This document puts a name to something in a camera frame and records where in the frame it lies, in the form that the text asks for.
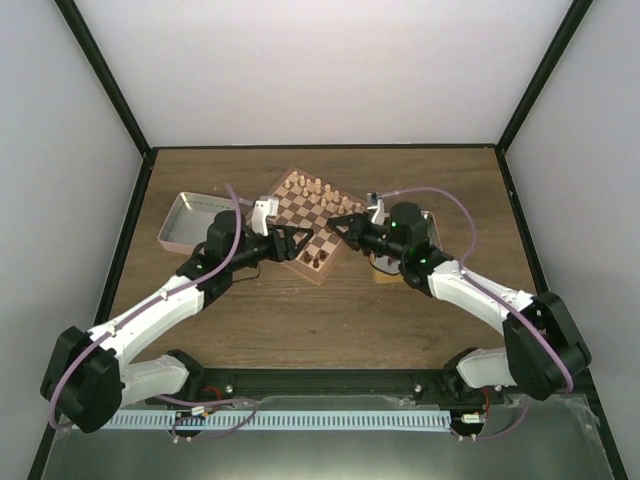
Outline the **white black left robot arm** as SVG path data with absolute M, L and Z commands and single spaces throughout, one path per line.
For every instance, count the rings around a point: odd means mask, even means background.
M 50 415 L 63 415 L 85 433 L 122 407 L 153 397 L 184 405 L 204 392 L 204 368 L 181 350 L 145 362 L 137 355 L 181 321 L 197 315 L 233 284 L 234 274 L 263 260 L 295 259 L 310 228 L 269 225 L 254 232 L 236 211 L 217 214 L 205 241 L 154 294 L 120 316 L 58 337 L 42 385 Z

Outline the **gold tin box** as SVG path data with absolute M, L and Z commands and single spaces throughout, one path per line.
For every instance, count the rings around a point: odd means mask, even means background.
M 436 247 L 441 248 L 441 240 L 434 215 L 430 211 L 422 211 L 422 216 L 427 223 L 427 236 Z M 373 281 L 379 284 L 401 283 L 402 275 L 399 271 L 399 261 L 388 256 L 369 255 L 369 265 Z

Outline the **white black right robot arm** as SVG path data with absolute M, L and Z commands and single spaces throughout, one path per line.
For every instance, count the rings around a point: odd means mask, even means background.
M 501 348 L 473 348 L 457 357 L 444 378 L 451 400 L 468 402 L 490 386 L 515 386 L 536 400 L 573 391 L 591 353 L 558 295 L 508 288 L 469 270 L 437 246 L 417 204 L 400 202 L 389 212 L 382 207 L 285 198 L 275 222 L 313 230 L 299 256 L 308 268 L 320 269 L 341 246 L 371 261 L 388 260 L 410 288 L 462 309 L 502 336 Z

